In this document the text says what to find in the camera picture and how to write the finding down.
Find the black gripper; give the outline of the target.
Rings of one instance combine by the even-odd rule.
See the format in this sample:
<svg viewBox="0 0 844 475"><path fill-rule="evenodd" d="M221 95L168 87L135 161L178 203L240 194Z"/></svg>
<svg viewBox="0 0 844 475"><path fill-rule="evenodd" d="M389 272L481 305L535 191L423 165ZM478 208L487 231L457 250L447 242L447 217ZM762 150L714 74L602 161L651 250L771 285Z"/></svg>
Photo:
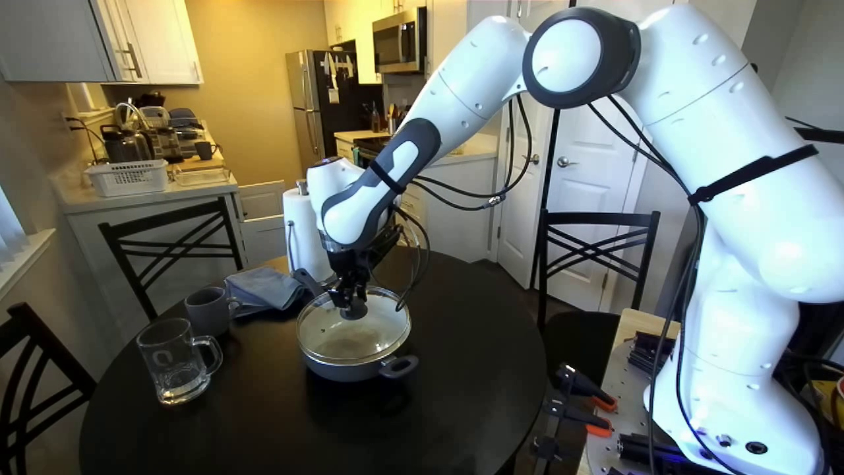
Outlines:
<svg viewBox="0 0 844 475"><path fill-rule="evenodd" d="M328 260L337 282L329 287L329 298L334 307L349 310L349 320L367 318L367 282L374 268L394 250L400 239L400 228L389 223L369 240L360 246L337 246L328 248Z"/></svg>

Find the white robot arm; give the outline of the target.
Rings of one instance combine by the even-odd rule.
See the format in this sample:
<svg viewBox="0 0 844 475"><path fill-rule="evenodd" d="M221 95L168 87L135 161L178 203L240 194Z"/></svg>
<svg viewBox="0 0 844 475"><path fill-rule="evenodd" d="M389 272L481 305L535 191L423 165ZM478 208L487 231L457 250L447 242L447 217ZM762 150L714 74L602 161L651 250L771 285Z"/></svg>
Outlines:
<svg viewBox="0 0 844 475"><path fill-rule="evenodd" d="M396 195L516 92L549 109L622 97L704 215L679 343L644 392L651 421L709 469L821 475L817 426L774 370L800 310L844 298L844 191L733 41L691 5L640 25L597 9L535 30L481 21L374 165L313 194L333 269L350 281L350 256L371 246Z"/></svg>

